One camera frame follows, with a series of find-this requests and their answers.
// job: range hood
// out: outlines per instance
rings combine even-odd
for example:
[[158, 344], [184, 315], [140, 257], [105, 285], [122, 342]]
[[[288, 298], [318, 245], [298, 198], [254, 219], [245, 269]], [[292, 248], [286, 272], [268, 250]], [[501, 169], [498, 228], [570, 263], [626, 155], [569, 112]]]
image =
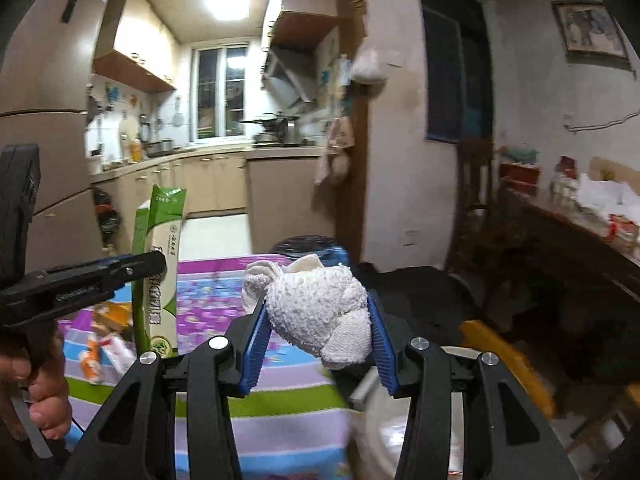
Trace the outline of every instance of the range hood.
[[264, 79], [289, 107], [298, 102], [311, 103], [318, 96], [316, 62], [312, 54], [272, 46]]

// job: window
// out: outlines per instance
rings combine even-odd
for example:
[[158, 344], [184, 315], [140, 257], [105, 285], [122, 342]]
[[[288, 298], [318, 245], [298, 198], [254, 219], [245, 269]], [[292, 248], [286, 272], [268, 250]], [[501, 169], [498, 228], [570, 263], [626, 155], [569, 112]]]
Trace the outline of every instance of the window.
[[247, 46], [194, 51], [194, 140], [244, 136]]
[[428, 74], [427, 139], [492, 136], [491, 56], [482, 6], [421, 0]]

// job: electrical wire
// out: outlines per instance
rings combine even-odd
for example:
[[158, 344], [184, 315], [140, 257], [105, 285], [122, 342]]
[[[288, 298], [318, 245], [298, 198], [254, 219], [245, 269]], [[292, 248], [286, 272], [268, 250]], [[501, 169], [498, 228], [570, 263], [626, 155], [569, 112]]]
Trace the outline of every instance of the electrical wire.
[[622, 119], [618, 119], [616, 121], [609, 121], [608, 123], [605, 123], [605, 124], [594, 124], [593, 126], [568, 126], [567, 124], [565, 124], [564, 129], [571, 133], [604, 130], [605, 128], [609, 128], [610, 126], [618, 126], [619, 124], [626, 123], [629, 119], [638, 117], [638, 115], [640, 115], [640, 110], [638, 110], [637, 112], [633, 112], [632, 114], [629, 114], [623, 117]]
[[80, 424], [78, 424], [77, 420], [75, 420], [73, 417], [71, 417], [71, 422], [74, 423], [78, 427], [78, 430], [80, 430], [82, 434], [84, 434], [84, 429], [82, 428], [82, 426], [80, 426]]

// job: striped tablecloth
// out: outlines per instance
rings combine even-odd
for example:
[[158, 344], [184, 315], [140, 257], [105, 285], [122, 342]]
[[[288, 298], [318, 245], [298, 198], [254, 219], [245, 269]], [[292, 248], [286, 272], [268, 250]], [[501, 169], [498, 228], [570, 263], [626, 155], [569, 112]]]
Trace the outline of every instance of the striped tablecloth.
[[[183, 262], [178, 266], [178, 352], [190, 352], [212, 335], [224, 333], [230, 321], [244, 314], [242, 276], [248, 263], [270, 259], [288, 264], [283, 256]], [[130, 301], [130, 286], [113, 301]], [[74, 418], [86, 427], [118, 381], [114, 368], [102, 358], [104, 383], [84, 380], [78, 354], [90, 330], [91, 312], [82, 311], [62, 324], [65, 333], [66, 376]], [[236, 447], [245, 479], [330, 480], [351, 477], [345, 448], [350, 416], [320, 361], [290, 345], [275, 333], [257, 386], [245, 399], [230, 399]], [[178, 400], [175, 425], [176, 467], [188, 477], [186, 406]], [[72, 445], [81, 432], [72, 427]]]

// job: picture frame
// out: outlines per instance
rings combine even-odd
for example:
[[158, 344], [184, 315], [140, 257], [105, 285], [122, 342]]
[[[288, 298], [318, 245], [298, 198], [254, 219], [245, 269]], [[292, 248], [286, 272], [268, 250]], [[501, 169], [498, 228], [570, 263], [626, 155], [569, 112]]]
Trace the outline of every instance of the picture frame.
[[552, 2], [569, 62], [631, 69], [620, 28], [601, 2]]

